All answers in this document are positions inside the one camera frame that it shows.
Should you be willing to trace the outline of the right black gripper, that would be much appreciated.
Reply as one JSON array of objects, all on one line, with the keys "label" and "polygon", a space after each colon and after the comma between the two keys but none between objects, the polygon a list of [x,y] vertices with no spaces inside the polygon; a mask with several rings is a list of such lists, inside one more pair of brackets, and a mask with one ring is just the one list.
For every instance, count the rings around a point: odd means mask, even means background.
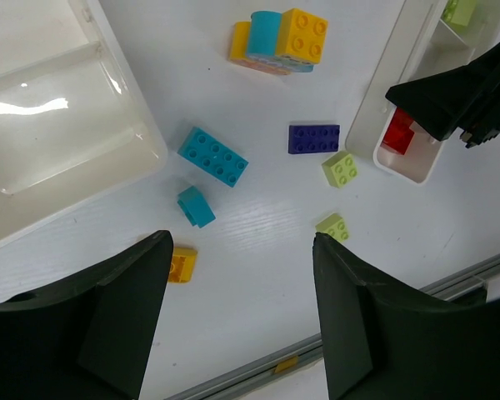
[{"label": "right black gripper", "polygon": [[467,148],[500,134],[500,42],[466,66],[390,87],[385,98],[432,138],[457,128]]}]

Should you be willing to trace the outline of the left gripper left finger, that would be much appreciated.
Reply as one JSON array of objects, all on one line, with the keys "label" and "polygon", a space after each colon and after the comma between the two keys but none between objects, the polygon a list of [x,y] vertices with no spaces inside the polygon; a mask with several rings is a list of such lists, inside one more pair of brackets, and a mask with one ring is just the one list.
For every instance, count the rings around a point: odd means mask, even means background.
[{"label": "left gripper left finger", "polygon": [[173,255],[157,231],[0,302],[0,399],[136,399]]}]

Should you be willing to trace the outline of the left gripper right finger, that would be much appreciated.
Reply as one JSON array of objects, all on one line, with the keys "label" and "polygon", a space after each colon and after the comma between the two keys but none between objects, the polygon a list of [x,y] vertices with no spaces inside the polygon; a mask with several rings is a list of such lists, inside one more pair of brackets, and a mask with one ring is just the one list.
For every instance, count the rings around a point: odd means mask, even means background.
[{"label": "left gripper right finger", "polygon": [[500,298],[432,297],[325,233],[312,259],[331,399],[500,399]]}]

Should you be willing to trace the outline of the red sloped lego brick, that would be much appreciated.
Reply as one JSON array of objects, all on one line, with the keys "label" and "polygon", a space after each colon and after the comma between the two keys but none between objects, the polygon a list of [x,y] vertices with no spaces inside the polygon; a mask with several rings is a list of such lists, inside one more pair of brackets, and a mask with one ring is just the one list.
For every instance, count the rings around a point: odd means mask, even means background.
[{"label": "red sloped lego brick", "polygon": [[404,155],[413,140],[413,123],[412,117],[401,108],[397,108],[382,139],[381,147],[392,153]]}]

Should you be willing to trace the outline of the white divided container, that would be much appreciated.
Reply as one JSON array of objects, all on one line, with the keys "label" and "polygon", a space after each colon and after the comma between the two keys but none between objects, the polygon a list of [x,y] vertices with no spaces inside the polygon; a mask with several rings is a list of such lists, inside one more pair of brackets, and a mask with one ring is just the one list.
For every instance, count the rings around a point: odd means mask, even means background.
[{"label": "white divided container", "polygon": [[167,159],[99,2],[0,1],[0,248]]},{"label": "white divided container", "polygon": [[346,139],[387,173],[425,183],[443,144],[500,135],[500,1],[406,1]]}]

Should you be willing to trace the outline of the pale green lego brick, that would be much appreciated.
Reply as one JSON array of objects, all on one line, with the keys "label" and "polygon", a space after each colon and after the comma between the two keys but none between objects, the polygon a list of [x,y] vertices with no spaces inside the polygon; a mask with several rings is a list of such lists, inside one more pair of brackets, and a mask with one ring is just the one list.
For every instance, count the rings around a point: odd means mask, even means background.
[{"label": "pale green lego brick", "polygon": [[448,0],[442,12],[442,20],[455,27],[467,27],[477,2],[477,0]]}]

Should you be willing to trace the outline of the lime green lego brick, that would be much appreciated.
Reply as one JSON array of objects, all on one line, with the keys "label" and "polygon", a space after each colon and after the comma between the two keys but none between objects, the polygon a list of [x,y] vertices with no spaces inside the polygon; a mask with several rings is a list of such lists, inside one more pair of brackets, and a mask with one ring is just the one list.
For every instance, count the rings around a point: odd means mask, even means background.
[{"label": "lime green lego brick", "polygon": [[349,239],[349,231],[344,219],[337,213],[333,213],[316,225],[318,233],[326,233],[339,243]]},{"label": "lime green lego brick", "polygon": [[335,188],[342,188],[358,175],[353,156],[346,151],[338,152],[326,160],[322,170],[329,185]]}]

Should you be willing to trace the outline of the orange lego brick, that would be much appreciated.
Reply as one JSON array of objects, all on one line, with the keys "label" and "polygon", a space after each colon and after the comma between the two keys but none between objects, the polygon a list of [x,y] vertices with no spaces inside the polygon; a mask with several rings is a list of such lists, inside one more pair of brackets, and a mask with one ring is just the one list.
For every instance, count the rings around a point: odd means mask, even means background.
[{"label": "orange lego brick", "polygon": [[188,283],[192,279],[198,251],[187,247],[175,247],[168,275],[169,283]]}]

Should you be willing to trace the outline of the purple lego plate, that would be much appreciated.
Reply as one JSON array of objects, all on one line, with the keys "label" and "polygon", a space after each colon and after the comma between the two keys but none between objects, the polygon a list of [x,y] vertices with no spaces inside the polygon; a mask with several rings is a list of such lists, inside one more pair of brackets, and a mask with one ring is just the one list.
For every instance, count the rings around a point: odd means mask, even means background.
[{"label": "purple lego plate", "polygon": [[287,152],[292,155],[336,153],[339,149],[340,126],[290,125]]}]

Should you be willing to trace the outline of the stacked multicolour lego tower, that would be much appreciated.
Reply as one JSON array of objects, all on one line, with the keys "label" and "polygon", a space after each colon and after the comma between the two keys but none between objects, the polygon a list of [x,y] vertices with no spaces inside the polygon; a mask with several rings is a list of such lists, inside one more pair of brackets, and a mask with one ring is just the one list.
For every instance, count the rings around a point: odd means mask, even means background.
[{"label": "stacked multicolour lego tower", "polygon": [[256,11],[232,30],[228,60],[277,76],[310,73],[323,56],[328,21],[293,8]]}]

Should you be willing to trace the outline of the small teal lego brick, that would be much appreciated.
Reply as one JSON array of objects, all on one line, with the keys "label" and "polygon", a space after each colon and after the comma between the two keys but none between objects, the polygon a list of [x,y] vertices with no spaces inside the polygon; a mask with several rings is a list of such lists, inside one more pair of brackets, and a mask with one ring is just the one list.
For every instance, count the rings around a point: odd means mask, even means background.
[{"label": "small teal lego brick", "polygon": [[194,186],[177,195],[177,204],[192,226],[204,228],[216,219],[207,200]]}]

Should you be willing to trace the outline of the long teal lego brick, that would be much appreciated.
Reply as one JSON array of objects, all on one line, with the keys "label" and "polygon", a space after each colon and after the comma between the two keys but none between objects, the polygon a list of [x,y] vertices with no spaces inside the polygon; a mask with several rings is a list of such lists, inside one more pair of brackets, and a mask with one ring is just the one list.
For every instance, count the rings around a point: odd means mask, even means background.
[{"label": "long teal lego brick", "polygon": [[199,127],[194,127],[177,153],[233,188],[243,175],[248,161]]}]

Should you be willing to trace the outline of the aluminium rail front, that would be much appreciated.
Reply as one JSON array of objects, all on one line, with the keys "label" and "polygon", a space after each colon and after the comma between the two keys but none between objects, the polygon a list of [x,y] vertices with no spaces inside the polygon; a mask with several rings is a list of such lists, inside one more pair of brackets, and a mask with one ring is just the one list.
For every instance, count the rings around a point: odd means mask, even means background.
[{"label": "aluminium rail front", "polygon": [[[488,282],[500,277],[500,253],[471,267],[464,268],[421,290],[450,302],[469,300],[488,290]],[[318,333],[279,351],[238,367],[221,376],[172,395],[172,399],[242,399],[249,393],[310,368],[323,359],[323,345]]]}]

